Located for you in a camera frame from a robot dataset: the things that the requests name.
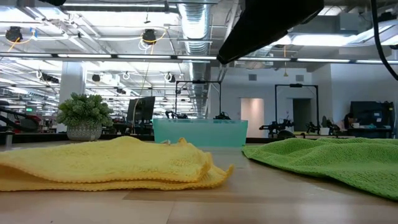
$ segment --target person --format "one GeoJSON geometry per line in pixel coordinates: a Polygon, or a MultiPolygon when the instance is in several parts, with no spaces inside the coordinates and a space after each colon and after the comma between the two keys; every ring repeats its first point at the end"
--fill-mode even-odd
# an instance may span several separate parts
{"type": "Polygon", "coordinates": [[[354,122],[355,122],[354,114],[348,113],[346,114],[344,119],[337,122],[336,125],[340,128],[340,131],[346,131],[347,129],[351,128],[354,122]]]}

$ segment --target microfiber cloth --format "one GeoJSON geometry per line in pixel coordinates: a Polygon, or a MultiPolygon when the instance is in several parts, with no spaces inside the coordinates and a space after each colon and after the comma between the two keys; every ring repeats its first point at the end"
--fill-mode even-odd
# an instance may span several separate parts
{"type": "Polygon", "coordinates": [[[223,171],[186,140],[154,144],[131,137],[0,152],[0,191],[182,190],[221,185],[223,171]]]}
{"type": "Polygon", "coordinates": [[[395,139],[292,138],[265,146],[246,146],[243,153],[247,158],[283,170],[331,177],[398,200],[398,140],[395,139]]]}

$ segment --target potted plant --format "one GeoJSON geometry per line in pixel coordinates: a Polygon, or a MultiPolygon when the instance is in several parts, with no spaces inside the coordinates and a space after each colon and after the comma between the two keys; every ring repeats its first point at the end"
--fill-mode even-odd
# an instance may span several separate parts
{"type": "Polygon", "coordinates": [[[59,106],[58,123],[67,125],[68,138],[72,141],[95,141],[102,134],[102,125],[111,126],[109,114],[113,111],[102,102],[99,95],[77,95],[59,106]]]}

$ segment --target plant pot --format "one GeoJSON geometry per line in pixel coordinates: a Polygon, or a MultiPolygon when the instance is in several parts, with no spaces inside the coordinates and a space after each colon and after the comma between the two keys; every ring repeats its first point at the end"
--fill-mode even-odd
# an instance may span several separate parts
{"type": "Polygon", "coordinates": [[[71,141],[95,141],[101,137],[102,125],[89,127],[86,124],[68,126],[67,135],[71,141]]]}

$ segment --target yellow towel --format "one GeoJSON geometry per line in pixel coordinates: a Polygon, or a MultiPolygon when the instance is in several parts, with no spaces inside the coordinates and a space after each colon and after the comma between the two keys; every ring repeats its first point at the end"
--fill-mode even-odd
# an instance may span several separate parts
{"type": "Polygon", "coordinates": [[[232,173],[181,139],[154,144],[131,137],[0,153],[0,191],[182,190],[216,187],[232,173]]]}

